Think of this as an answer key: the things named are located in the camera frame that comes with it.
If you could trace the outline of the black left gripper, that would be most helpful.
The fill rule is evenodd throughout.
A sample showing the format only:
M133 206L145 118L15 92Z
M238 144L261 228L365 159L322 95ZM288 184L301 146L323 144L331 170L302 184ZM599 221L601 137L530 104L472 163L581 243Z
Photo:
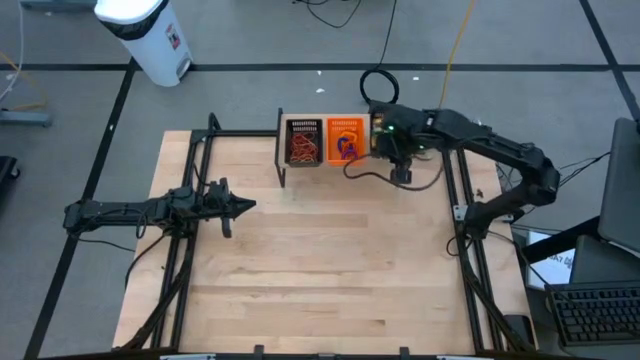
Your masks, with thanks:
M234 202L236 205L233 205L232 193L226 178L220 178L209 184L209 191L204 196L203 204L207 211L217 213L225 238L232 237L231 220L233 216L239 217L256 205L255 200L242 197L235 197Z

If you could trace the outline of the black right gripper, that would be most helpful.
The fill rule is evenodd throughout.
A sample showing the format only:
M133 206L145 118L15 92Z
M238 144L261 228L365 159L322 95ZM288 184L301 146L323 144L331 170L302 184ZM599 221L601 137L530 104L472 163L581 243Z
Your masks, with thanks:
M410 184L412 157L420 150L418 135L425 126L425 113L403 105L372 103L372 156L386 159L394 168L390 181Z

